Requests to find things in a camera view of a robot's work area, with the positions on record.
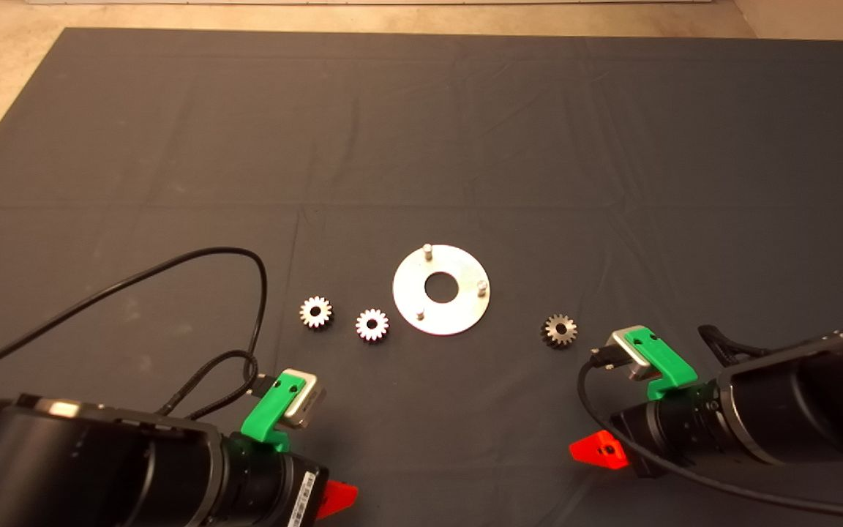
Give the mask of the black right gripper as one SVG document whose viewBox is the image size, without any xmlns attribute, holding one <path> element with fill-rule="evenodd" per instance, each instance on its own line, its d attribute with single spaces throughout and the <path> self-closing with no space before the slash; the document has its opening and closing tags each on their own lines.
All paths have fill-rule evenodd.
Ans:
<svg viewBox="0 0 843 527">
<path fill-rule="evenodd" d="M 722 423 L 716 386 L 689 386 L 658 400 L 611 414 L 611 424 L 630 441 L 685 468 L 730 460 L 730 433 Z M 598 431 L 569 445 L 576 463 L 608 470 L 628 467 L 622 443 Z"/>
</svg>

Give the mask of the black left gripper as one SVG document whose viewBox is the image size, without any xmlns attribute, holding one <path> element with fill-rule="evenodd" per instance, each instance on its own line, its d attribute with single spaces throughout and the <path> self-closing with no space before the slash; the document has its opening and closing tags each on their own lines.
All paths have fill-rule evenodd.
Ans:
<svg viewBox="0 0 843 527">
<path fill-rule="evenodd" d="M 314 526 L 353 506 L 359 489 L 310 458 L 240 433 L 225 440 L 227 526 Z"/>
</svg>

